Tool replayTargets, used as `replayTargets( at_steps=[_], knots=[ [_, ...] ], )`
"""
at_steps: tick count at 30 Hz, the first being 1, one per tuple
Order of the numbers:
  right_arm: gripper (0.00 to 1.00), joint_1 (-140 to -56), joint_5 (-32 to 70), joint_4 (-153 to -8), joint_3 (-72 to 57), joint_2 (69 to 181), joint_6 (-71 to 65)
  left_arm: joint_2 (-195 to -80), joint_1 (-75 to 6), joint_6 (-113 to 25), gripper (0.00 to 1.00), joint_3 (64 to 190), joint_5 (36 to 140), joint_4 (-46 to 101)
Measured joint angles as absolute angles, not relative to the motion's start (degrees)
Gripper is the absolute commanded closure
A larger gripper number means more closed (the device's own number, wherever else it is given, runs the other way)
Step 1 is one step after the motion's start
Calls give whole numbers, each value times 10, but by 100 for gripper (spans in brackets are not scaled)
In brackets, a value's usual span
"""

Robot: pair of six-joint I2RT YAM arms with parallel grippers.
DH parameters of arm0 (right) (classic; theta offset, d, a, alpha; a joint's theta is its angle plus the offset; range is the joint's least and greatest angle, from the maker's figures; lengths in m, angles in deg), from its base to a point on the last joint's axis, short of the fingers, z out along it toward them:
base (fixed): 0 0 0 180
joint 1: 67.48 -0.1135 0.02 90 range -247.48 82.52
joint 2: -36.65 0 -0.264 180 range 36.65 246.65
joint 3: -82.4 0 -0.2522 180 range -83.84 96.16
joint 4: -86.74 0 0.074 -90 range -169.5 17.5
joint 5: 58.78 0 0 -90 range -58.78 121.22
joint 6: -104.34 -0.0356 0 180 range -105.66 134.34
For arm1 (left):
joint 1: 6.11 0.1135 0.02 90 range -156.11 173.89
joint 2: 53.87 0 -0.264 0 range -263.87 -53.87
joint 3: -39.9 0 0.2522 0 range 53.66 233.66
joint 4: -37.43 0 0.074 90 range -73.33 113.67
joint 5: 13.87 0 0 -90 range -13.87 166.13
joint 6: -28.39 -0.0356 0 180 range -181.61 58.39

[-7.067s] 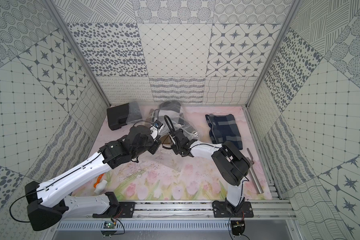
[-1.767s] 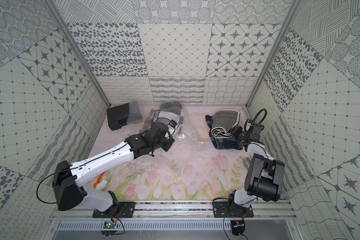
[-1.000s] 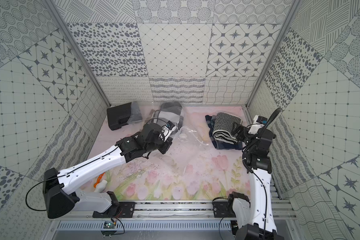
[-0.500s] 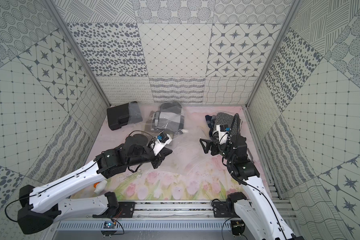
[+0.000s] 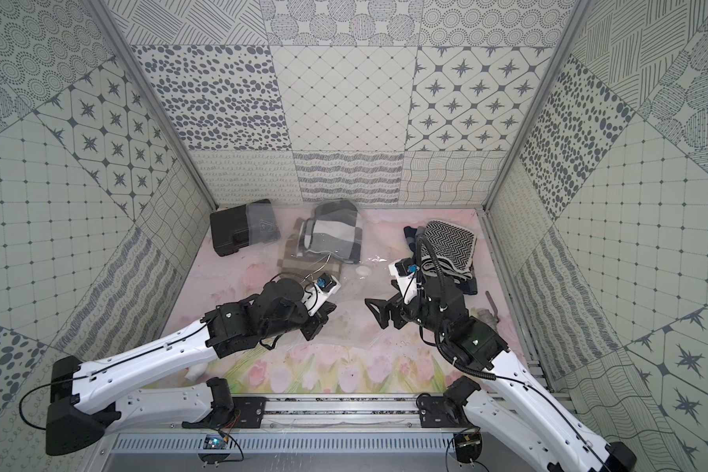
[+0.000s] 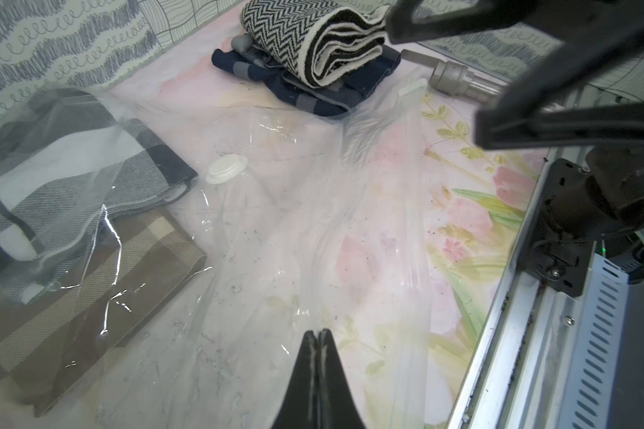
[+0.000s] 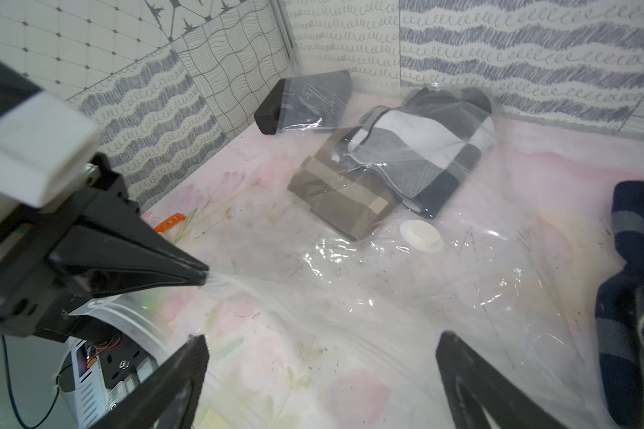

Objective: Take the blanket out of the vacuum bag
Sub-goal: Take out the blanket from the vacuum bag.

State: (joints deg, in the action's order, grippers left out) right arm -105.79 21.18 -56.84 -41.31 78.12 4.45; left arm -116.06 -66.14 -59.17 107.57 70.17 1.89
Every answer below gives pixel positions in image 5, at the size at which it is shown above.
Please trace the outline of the navy plaid blanket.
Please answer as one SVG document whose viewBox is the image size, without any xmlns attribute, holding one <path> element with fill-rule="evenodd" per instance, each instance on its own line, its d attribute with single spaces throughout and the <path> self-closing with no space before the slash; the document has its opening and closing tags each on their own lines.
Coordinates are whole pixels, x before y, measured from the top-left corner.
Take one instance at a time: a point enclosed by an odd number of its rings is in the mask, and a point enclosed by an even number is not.
<svg viewBox="0 0 708 472">
<path fill-rule="evenodd" d="M 434 248 L 444 275 L 451 277 L 464 295 L 478 294 L 473 263 L 477 237 L 472 231 L 454 223 L 430 220 L 425 226 L 405 226 L 403 233 L 413 253 L 417 236 L 424 235 Z"/>
</svg>

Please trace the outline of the black white chevron knit blanket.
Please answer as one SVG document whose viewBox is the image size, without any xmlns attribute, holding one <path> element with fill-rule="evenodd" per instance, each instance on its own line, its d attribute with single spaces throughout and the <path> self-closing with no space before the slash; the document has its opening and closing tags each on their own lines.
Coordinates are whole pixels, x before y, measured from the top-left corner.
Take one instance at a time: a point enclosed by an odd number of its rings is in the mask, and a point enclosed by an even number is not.
<svg viewBox="0 0 708 472">
<path fill-rule="evenodd" d="M 417 235 L 433 248 L 442 273 L 454 280 L 469 280 L 473 275 L 476 235 L 462 227 L 442 220 L 431 220 Z"/>
</svg>

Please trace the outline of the clear plastic vacuum bag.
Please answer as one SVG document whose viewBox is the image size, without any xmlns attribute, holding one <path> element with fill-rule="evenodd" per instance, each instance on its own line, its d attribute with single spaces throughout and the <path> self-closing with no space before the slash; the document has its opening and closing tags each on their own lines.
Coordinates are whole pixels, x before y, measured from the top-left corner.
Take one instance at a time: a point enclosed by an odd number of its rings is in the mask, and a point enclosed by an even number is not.
<svg viewBox="0 0 708 472">
<path fill-rule="evenodd" d="M 424 210 L 414 210 L 414 208 L 394 210 L 393 212 L 391 210 L 372 210 L 371 212 L 359 210 L 359 214 L 363 222 L 361 261 L 356 265 L 342 263 L 341 275 L 338 279 L 340 289 L 336 294 L 328 297 L 328 302 L 336 304 L 336 309 L 330 314 L 330 320 L 320 331 L 324 334 L 326 342 L 330 344 L 351 341 L 354 344 L 364 345 L 372 337 L 370 332 L 374 329 L 374 325 L 364 321 L 364 299 L 370 293 L 384 294 L 387 291 L 389 277 L 385 274 L 385 255 L 377 253 L 373 249 L 366 250 L 364 246 L 376 243 L 384 245 L 389 236 L 395 236 L 393 231 L 387 232 L 385 230 L 385 225 L 388 222 L 397 223 L 403 220 L 407 226 L 412 227 L 425 226 L 427 223 L 427 213 Z M 277 241 L 282 241 L 284 245 L 291 230 L 287 235 L 282 235 L 279 228 L 280 238 Z M 369 267 L 372 274 L 368 277 L 359 277 L 355 271 L 358 266 Z M 297 275 L 291 275 L 291 273 L 281 273 L 279 270 L 277 272 L 277 279 L 291 278 L 300 283 L 314 283 L 316 279 L 300 278 Z"/>
</svg>

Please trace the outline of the grey white checked blanket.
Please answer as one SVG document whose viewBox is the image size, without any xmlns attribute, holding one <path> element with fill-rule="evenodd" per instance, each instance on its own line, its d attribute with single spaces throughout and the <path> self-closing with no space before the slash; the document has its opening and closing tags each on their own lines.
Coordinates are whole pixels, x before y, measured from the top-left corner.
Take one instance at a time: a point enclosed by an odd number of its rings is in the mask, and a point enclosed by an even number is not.
<svg viewBox="0 0 708 472">
<path fill-rule="evenodd" d="M 363 222 L 357 206 L 348 200 L 324 202 L 313 210 L 300 230 L 300 250 L 330 255 L 342 263 L 361 261 Z"/>
</svg>

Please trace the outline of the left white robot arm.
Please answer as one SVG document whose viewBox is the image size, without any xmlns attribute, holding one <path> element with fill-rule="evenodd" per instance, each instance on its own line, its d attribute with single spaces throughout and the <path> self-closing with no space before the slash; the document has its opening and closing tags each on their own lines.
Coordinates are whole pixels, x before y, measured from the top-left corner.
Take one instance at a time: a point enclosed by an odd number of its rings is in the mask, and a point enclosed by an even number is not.
<svg viewBox="0 0 708 472">
<path fill-rule="evenodd" d="M 45 425 L 46 453 L 78 452 L 142 417 L 160 417 L 191 429 L 229 425 L 236 415 L 225 379 L 206 382 L 203 389 L 209 400 L 180 393 L 163 407 L 148 405 L 136 392 L 183 369 L 257 346 L 273 350 L 287 332 L 314 339 L 336 308 L 328 299 L 339 289 L 339 280 L 328 273 L 312 281 L 271 280 L 261 293 L 219 305 L 169 336 L 96 361 L 83 362 L 75 356 L 56 361 Z"/>
</svg>

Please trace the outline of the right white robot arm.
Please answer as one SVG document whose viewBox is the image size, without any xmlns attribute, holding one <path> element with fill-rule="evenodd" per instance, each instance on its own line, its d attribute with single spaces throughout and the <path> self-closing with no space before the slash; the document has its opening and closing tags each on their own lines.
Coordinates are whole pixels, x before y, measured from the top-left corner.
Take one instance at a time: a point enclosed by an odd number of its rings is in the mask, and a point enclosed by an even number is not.
<svg viewBox="0 0 708 472">
<path fill-rule="evenodd" d="M 469 314 L 452 281 L 423 277 L 413 264 L 389 271 L 397 295 L 365 304 L 381 328 L 413 323 L 430 332 L 429 346 L 460 371 L 442 395 L 450 422 L 490 433 L 536 471 L 635 470 L 635 453 L 563 407 L 495 330 Z"/>
</svg>

